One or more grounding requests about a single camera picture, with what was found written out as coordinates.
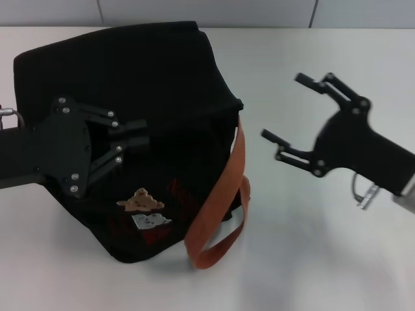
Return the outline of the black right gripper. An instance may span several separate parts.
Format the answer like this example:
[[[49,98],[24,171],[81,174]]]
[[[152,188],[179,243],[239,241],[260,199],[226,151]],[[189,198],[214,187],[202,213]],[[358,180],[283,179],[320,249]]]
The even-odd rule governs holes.
[[[312,152],[293,148],[287,141],[263,129],[261,136],[276,144],[276,161],[302,170],[320,170],[325,176],[335,168],[348,168],[381,188],[400,196],[414,175],[414,154],[372,130],[368,123],[371,102],[333,73],[322,79],[298,73],[294,80],[333,99],[340,110],[318,134]]]

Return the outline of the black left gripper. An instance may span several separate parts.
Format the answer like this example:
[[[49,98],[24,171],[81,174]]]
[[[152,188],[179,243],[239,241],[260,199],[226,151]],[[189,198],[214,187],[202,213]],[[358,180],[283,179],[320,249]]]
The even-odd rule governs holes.
[[[126,152],[143,153],[150,148],[147,136],[128,138],[114,142],[91,162],[86,122],[107,127],[112,137],[147,129],[144,119],[122,123],[114,110],[79,104],[60,95],[40,123],[1,131],[1,188],[51,180],[65,195],[79,198],[122,165]]]

